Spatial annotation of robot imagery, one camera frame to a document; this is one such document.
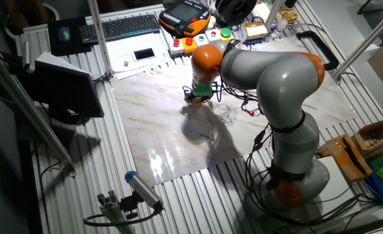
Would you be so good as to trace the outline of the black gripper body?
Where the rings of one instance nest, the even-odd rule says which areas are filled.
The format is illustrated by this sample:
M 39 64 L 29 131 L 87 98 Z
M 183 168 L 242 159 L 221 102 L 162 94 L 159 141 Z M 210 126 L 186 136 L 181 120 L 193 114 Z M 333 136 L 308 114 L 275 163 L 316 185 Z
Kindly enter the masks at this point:
M 201 102 L 202 102 L 203 98 L 207 98 L 208 101 L 212 98 L 211 94 L 210 95 L 203 95 L 203 96 L 196 96 L 193 92 L 185 92 L 184 94 L 185 94 L 185 98 L 187 98 L 187 97 L 192 98 L 192 102 L 195 101 L 198 98 L 201 99 Z

